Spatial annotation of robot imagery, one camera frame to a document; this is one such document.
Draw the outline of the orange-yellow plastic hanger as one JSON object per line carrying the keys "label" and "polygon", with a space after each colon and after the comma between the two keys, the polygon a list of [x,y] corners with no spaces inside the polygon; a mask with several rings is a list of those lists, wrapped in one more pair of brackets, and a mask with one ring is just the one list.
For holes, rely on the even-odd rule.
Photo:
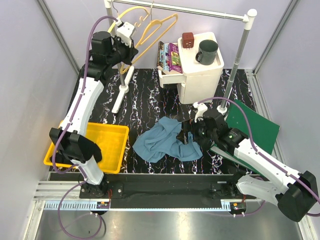
{"label": "orange-yellow plastic hanger", "polygon": [[134,47],[138,50],[143,45],[149,43],[149,45],[141,52],[138,53],[130,64],[123,64],[120,68],[120,73],[124,74],[130,68],[130,66],[135,65],[135,63],[140,60],[153,45],[155,45],[178,21],[179,15],[174,13],[164,19],[152,20],[144,29],[142,36],[139,41],[134,44]]}

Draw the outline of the blue tank top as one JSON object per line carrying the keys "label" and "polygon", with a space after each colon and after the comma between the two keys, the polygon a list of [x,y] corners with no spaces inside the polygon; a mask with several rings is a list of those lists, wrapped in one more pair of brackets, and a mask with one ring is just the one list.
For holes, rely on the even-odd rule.
{"label": "blue tank top", "polygon": [[181,131],[181,122],[164,116],[136,139],[133,150],[144,161],[150,163],[157,163],[165,155],[177,158],[181,162],[200,159],[203,153],[194,141],[192,133],[187,133],[188,143],[184,144],[177,139]]}

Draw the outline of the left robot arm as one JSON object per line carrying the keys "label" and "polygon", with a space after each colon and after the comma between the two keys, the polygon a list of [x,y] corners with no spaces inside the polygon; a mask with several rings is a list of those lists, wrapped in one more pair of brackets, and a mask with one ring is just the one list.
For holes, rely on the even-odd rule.
{"label": "left robot arm", "polygon": [[102,160],[101,149],[86,138],[89,118],[110,70],[120,63],[131,64],[137,53],[131,33],[118,31],[115,36],[107,31],[90,33],[76,95],[61,125],[49,132],[54,144],[51,159],[54,170],[61,173],[56,165],[57,158],[70,161],[91,185],[90,192],[97,198],[108,193],[108,186],[102,182],[104,173],[98,166]]}

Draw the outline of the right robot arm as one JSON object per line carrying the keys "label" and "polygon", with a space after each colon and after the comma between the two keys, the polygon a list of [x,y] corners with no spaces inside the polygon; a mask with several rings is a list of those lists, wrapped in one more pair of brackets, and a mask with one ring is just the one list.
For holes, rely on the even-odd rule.
{"label": "right robot arm", "polygon": [[262,150],[237,128],[230,128],[223,115],[197,113],[194,119],[182,123],[186,142],[196,142],[202,149],[216,144],[218,149],[242,160],[266,180],[237,173],[227,185],[228,195],[239,198],[250,195],[278,207],[288,219],[300,222],[319,201],[316,177],[309,171],[295,170]]}

